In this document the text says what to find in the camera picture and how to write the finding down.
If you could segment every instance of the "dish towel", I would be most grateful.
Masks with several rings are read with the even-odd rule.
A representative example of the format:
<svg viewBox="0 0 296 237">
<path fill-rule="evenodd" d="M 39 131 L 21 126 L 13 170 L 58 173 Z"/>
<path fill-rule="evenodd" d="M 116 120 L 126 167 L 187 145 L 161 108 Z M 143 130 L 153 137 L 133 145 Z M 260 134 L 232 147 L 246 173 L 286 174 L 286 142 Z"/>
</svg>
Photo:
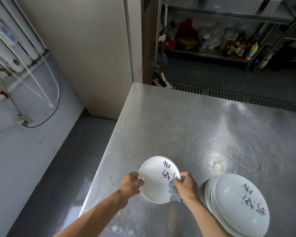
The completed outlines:
<svg viewBox="0 0 296 237">
<path fill-rule="evenodd" d="M 169 182 L 169 187 L 170 187 L 170 189 L 168 190 L 168 192 L 171 194 L 170 201 L 179 202 L 179 203 L 183 202 L 183 200 L 178 192 L 178 189 L 176 188 L 176 185 L 174 184 L 173 181 Z"/>
</svg>

